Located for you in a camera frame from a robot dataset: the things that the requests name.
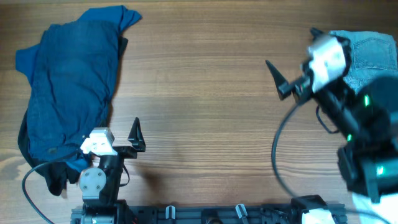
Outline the light blue denim shorts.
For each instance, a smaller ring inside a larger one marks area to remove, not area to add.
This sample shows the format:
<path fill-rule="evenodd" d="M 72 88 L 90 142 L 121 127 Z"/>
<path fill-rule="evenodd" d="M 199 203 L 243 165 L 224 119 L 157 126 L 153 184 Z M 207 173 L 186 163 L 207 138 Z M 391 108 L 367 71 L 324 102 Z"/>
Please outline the light blue denim shorts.
<path fill-rule="evenodd" d="M 393 36 L 347 30 L 331 30 L 329 34 L 350 41 L 351 65 L 343 80 L 355 93 L 377 78 L 397 77 L 397 46 Z"/>

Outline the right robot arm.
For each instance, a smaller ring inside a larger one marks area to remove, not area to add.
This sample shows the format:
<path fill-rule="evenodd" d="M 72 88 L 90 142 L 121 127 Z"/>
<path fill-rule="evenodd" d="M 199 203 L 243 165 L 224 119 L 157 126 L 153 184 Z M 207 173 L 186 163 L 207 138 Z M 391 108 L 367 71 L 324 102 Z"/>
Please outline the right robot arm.
<path fill-rule="evenodd" d="M 317 103 L 346 139 L 337 151 L 338 168 L 352 193 L 354 208 L 328 205 L 317 196 L 292 197 L 282 215 L 289 223 L 339 223 L 340 216 L 357 214 L 363 223 L 397 222 L 397 44 L 387 34 L 311 29 L 312 44 L 292 81 L 273 66 L 281 100 L 295 104 L 281 121 L 285 126 L 306 102 Z"/>

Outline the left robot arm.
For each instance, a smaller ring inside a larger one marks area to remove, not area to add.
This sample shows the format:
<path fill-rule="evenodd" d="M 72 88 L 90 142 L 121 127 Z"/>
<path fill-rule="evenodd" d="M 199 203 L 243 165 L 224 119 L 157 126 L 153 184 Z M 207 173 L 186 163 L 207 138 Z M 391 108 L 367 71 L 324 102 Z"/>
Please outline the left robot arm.
<path fill-rule="evenodd" d="M 72 210 L 74 224 L 137 223 L 138 218 L 125 200 L 118 199 L 125 159 L 135 159 L 139 152 L 146 151 L 139 118 L 131 127 L 127 140 L 129 146 L 113 146 L 114 136 L 109 128 L 95 128 L 83 141 L 80 149 L 85 154 L 99 157 L 97 167 L 85 170 L 80 177 L 83 206 Z"/>

